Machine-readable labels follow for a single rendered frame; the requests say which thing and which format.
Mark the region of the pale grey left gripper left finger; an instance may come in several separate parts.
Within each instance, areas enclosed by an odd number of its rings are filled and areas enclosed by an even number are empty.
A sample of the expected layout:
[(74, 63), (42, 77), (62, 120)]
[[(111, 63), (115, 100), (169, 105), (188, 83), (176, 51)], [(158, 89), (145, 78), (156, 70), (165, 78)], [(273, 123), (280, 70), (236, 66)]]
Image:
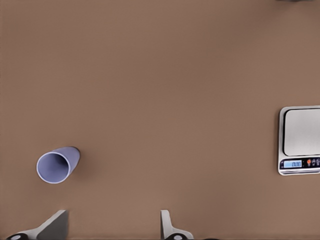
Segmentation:
[(68, 210), (58, 210), (40, 226), (17, 232), (5, 240), (66, 240), (68, 229)]

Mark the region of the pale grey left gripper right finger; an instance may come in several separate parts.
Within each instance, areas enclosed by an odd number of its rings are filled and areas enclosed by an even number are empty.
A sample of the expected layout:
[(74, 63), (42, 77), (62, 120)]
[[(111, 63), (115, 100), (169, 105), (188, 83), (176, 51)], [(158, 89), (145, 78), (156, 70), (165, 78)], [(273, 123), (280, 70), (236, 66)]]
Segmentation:
[(168, 210), (160, 211), (160, 239), (161, 240), (194, 240), (194, 236), (186, 230), (172, 225)]

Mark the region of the lavender blue cup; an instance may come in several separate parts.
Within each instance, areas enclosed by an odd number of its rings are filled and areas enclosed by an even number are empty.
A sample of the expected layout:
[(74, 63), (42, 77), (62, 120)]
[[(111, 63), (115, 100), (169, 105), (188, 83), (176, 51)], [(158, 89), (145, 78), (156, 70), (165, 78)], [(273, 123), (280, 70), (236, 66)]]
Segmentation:
[(74, 146), (64, 146), (44, 153), (37, 161), (38, 176), (46, 183), (64, 182), (77, 167), (80, 151)]

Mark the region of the silver digital kitchen scale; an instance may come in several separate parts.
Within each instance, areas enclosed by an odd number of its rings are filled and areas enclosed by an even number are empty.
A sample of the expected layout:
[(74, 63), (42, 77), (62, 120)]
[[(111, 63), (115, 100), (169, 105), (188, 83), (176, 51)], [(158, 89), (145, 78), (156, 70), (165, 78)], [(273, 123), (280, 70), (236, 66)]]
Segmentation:
[(277, 170), (282, 176), (320, 175), (320, 105), (280, 110)]

